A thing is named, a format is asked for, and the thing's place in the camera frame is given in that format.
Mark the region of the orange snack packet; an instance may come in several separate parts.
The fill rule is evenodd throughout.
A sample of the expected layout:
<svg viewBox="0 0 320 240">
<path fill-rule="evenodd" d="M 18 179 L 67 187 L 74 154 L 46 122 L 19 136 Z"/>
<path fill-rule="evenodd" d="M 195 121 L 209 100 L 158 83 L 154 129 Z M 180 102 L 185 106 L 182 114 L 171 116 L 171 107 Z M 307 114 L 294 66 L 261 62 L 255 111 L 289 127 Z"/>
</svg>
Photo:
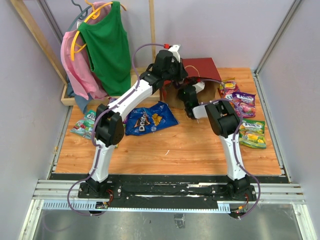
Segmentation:
<svg viewBox="0 0 320 240">
<path fill-rule="evenodd" d="M 219 85 L 218 92 L 221 98 L 226 98 L 228 100 L 233 99 L 233 93 L 239 92 L 240 88 L 235 80 L 235 78 L 228 78 L 221 81 Z"/>
</svg>

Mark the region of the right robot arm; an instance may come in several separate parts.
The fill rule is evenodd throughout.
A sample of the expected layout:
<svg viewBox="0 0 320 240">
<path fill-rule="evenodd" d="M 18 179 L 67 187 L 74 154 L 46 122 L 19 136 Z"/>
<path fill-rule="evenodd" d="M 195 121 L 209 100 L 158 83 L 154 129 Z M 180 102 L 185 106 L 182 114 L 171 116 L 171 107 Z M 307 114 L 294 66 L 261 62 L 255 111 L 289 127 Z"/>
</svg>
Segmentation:
<svg viewBox="0 0 320 240">
<path fill-rule="evenodd" d="M 183 102 L 187 116 L 191 119 L 207 117 L 216 136 L 223 147 L 228 183 L 227 196 L 232 200 L 246 197 L 249 201 L 256 199 L 255 189 L 250 185 L 248 173 L 243 166 L 239 144 L 239 126 L 241 119 L 227 99 L 199 103 L 196 88 L 187 85 L 178 91 L 177 97 Z"/>
</svg>

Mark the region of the teal snack packet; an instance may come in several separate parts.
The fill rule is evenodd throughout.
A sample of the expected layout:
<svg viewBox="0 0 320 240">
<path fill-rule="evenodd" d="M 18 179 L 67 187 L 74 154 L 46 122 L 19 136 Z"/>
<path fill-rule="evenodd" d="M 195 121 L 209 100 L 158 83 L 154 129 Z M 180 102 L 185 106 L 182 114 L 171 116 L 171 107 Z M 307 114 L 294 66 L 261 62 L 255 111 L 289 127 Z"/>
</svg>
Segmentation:
<svg viewBox="0 0 320 240">
<path fill-rule="evenodd" d="M 91 139 L 95 124 L 96 112 L 89 110 L 82 119 L 78 120 L 71 128 L 70 132 L 85 139 Z"/>
</svg>

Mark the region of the red brown paper bag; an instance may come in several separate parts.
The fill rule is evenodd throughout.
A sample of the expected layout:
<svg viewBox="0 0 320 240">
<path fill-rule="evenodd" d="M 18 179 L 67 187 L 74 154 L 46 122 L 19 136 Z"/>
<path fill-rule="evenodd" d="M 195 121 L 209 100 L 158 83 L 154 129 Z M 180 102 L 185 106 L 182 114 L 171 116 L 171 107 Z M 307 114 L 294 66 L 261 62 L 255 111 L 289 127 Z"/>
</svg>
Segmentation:
<svg viewBox="0 0 320 240">
<path fill-rule="evenodd" d="M 189 78 L 200 77 L 203 79 L 213 79 L 222 81 L 216 65 L 211 57 L 208 58 L 185 58 L 182 60 L 185 70 Z M 219 97 L 219 83 L 214 81 L 205 81 L 204 89 L 197 93 L 198 101 L 207 103 Z M 184 109 L 184 103 L 178 98 L 179 87 L 174 82 L 166 80 L 162 87 L 162 99 L 170 108 Z"/>
</svg>

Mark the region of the blue Doritos chip bag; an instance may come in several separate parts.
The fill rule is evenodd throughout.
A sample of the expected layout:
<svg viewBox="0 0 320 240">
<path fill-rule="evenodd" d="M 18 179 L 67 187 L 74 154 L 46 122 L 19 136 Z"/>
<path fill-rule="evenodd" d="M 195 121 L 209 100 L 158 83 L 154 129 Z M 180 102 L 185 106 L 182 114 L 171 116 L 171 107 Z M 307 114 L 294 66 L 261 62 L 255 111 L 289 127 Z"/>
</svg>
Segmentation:
<svg viewBox="0 0 320 240">
<path fill-rule="evenodd" d="M 179 124 L 168 104 L 159 101 L 151 107 L 134 108 L 126 118 L 125 135 L 142 136 Z"/>
</svg>

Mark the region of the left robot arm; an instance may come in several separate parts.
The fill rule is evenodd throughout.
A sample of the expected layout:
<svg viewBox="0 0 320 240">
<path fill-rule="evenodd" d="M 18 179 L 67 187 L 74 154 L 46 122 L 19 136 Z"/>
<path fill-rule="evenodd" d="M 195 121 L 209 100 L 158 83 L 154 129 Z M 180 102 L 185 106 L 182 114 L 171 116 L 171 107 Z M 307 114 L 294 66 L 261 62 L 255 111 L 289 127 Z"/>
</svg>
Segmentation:
<svg viewBox="0 0 320 240">
<path fill-rule="evenodd" d="M 181 62 L 180 45 L 170 45 L 156 55 L 154 63 L 137 76 L 135 84 L 114 102 L 97 108 L 93 145 L 96 147 L 94 161 L 86 183 L 96 198 L 107 193 L 109 166 L 116 145 L 125 134 L 123 121 L 143 100 L 164 86 L 165 81 L 182 81 L 187 72 Z"/>
</svg>

